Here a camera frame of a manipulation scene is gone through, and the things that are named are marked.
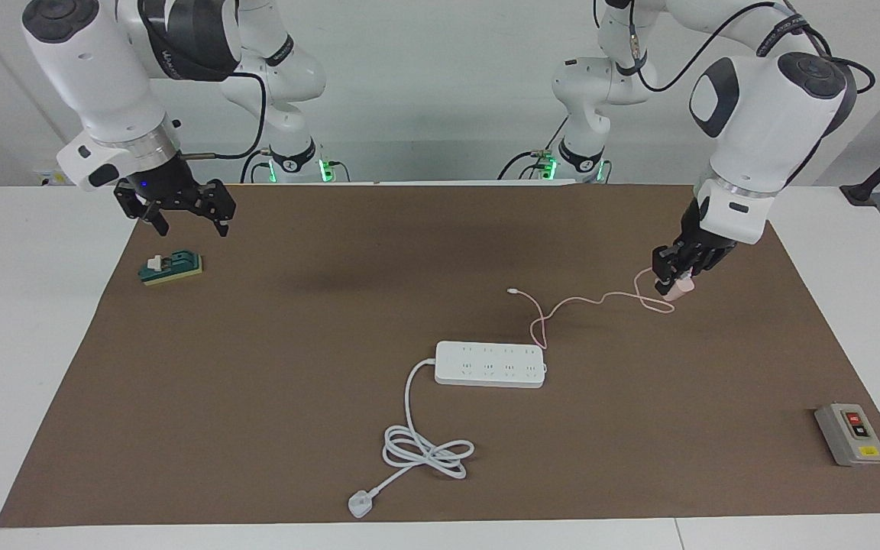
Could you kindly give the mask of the black right gripper linkage finger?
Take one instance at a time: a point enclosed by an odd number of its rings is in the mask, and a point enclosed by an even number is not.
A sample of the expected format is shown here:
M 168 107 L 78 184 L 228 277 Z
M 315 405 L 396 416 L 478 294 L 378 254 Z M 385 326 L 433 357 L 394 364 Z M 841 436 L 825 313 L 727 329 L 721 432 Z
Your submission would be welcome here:
M 196 188 L 196 215 L 208 219 L 219 236 L 229 234 L 235 215 L 235 200 L 220 179 L 212 179 Z
M 129 186 L 115 186 L 113 195 L 129 219 L 149 224 L 160 236 L 168 235 L 169 223 L 162 215 L 161 204 L 158 201 L 141 202 L 135 190 Z

